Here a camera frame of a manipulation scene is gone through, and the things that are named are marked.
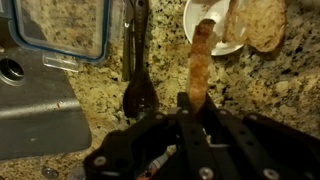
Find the grey metal robot base plate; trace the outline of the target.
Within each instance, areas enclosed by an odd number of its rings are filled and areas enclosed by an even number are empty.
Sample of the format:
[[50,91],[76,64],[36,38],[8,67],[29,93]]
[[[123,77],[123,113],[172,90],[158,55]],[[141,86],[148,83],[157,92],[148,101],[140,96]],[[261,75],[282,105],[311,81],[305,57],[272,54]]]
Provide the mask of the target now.
[[0,20],[0,159],[87,149],[92,137],[63,71],[42,63],[42,53],[20,47],[9,20]]

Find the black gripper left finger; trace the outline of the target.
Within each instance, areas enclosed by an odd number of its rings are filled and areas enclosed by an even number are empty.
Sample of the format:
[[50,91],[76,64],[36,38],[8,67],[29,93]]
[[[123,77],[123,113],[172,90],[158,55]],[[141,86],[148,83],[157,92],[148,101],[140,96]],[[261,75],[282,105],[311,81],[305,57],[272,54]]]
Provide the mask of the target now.
[[171,145],[177,151],[150,180],[200,180],[199,170],[214,169],[203,126],[195,120],[189,97],[177,95],[177,111],[152,112],[126,130],[105,136],[83,161],[86,180],[138,180]]

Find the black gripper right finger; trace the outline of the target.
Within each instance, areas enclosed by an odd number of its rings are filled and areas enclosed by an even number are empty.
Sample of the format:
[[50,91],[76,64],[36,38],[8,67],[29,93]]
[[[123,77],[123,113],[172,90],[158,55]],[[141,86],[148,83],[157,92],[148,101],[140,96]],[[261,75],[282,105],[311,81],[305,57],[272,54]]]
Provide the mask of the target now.
[[244,180],[320,180],[319,140],[258,113],[238,118],[211,98],[202,107],[210,146]]

